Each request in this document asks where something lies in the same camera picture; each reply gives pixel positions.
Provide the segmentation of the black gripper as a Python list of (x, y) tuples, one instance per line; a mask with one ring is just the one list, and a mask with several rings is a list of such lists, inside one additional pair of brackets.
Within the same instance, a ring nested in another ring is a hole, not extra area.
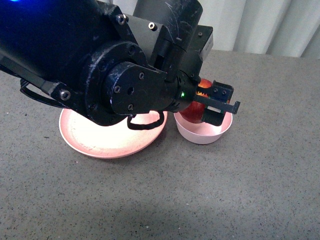
[(200, 80), (199, 77), (189, 77), (182, 71), (178, 73), (178, 90), (173, 102), (172, 111), (180, 112), (185, 110), (192, 101), (195, 101), (221, 110), (222, 112), (217, 112), (205, 107), (201, 118), (201, 121), (204, 123), (221, 126), (225, 118), (225, 112), (237, 114), (241, 103), (236, 101), (234, 105), (230, 105), (234, 92), (232, 86), (213, 81), (211, 87), (202, 88), (198, 86)]

